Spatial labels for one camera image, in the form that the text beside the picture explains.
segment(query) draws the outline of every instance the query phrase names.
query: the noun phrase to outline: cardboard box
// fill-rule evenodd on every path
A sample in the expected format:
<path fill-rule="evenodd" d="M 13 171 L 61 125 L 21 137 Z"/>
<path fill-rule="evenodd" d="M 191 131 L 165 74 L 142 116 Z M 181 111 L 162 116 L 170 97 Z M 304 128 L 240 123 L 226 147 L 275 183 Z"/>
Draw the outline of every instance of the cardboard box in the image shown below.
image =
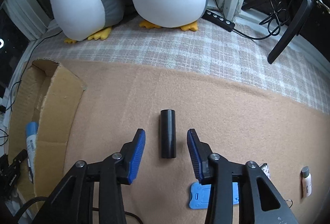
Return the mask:
<path fill-rule="evenodd" d="M 26 149 L 26 124 L 39 123 L 34 184 L 29 180 L 26 161 L 21 164 L 17 183 L 24 200 L 49 196 L 62 179 L 70 129 L 83 91 L 83 82 L 53 60 L 35 60 L 24 72 L 9 127 L 9 161 L 12 161 Z"/>

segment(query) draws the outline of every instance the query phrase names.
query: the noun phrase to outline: blue plastic object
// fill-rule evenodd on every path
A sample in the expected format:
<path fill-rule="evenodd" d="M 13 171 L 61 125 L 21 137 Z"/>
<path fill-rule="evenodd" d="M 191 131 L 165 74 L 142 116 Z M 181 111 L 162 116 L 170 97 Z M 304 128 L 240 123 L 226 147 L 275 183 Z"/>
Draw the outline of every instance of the blue plastic object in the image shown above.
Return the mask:
<path fill-rule="evenodd" d="M 31 135 L 35 135 L 38 131 L 38 123 L 36 122 L 29 122 L 26 126 L 25 126 L 25 134 L 26 137 L 29 137 Z"/>
<path fill-rule="evenodd" d="M 189 154 L 192 162 L 192 167 L 194 169 L 195 177 L 198 180 L 201 180 L 204 178 L 202 173 L 202 161 L 200 156 L 198 155 L 198 151 L 195 145 L 195 142 L 192 138 L 191 131 L 188 130 L 187 132 L 187 145 L 189 149 Z"/>
<path fill-rule="evenodd" d="M 144 150 L 144 146 L 146 144 L 146 133 L 144 130 L 141 131 L 138 142 L 136 145 L 136 148 L 134 150 L 132 159 L 130 161 L 130 166 L 129 166 L 129 173 L 128 173 L 128 182 L 131 184 L 134 179 L 136 179 L 136 176 L 138 175 L 139 171 L 139 166 Z"/>
<path fill-rule="evenodd" d="M 195 182 L 191 185 L 189 207 L 191 209 L 206 209 L 209 204 L 211 185 L 201 185 Z M 238 184 L 233 182 L 233 205 L 239 203 Z"/>

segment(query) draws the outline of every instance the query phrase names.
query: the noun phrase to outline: metal screw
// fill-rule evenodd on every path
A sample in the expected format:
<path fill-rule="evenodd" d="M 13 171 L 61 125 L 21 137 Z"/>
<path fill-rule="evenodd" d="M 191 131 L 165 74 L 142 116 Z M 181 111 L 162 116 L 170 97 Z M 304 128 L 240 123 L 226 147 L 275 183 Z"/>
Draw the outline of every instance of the metal screw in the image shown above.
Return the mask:
<path fill-rule="evenodd" d="M 77 162 L 75 163 L 75 165 L 76 165 L 77 167 L 83 167 L 83 166 L 85 165 L 85 162 L 84 162 L 84 161 L 77 161 Z"/>
<path fill-rule="evenodd" d="M 210 158 L 213 159 L 214 161 L 217 161 L 220 159 L 220 155 L 217 153 L 212 153 L 210 154 Z"/>
<path fill-rule="evenodd" d="M 254 162 L 254 161 L 248 161 L 248 166 L 249 166 L 250 168 L 256 168 L 258 165 L 257 165 L 257 163 Z"/>
<path fill-rule="evenodd" d="M 121 157 L 123 156 L 121 155 L 120 152 L 116 152 L 112 155 L 112 158 L 114 158 L 115 160 L 119 160 Z"/>

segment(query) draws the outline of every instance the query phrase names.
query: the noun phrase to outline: beige cloth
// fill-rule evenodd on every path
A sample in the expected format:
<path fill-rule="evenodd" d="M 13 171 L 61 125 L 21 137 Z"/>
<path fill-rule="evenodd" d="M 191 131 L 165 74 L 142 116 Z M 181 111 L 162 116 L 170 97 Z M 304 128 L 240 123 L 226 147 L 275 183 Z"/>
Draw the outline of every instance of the beige cloth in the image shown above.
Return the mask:
<path fill-rule="evenodd" d="M 71 129 L 65 172 L 77 160 L 98 162 L 119 151 L 143 128 L 139 173 L 131 186 L 123 185 L 123 200 L 125 210 L 145 224 L 204 223 L 206 210 L 188 207 L 196 181 L 186 144 L 189 128 L 230 161 L 267 162 L 273 184 L 284 199 L 293 200 L 300 224 L 318 215 L 330 186 L 330 116 L 279 94 L 210 76 L 135 64 L 62 62 L 87 85 Z M 162 109 L 176 111 L 175 159 L 159 157 Z M 300 170 L 306 165 L 312 194 L 301 199 Z M 237 206 L 233 223 L 238 223 Z"/>

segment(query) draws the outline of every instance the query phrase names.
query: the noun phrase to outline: barcode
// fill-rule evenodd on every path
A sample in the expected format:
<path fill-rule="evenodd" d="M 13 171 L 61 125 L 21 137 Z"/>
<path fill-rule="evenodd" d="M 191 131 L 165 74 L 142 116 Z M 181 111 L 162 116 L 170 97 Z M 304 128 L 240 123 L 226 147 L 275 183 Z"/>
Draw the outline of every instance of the barcode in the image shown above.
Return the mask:
<path fill-rule="evenodd" d="M 33 145 L 33 141 L 30 140 L 30 147 L 31 147 L 31 150 L 34 151 L 34 145 Z"/>

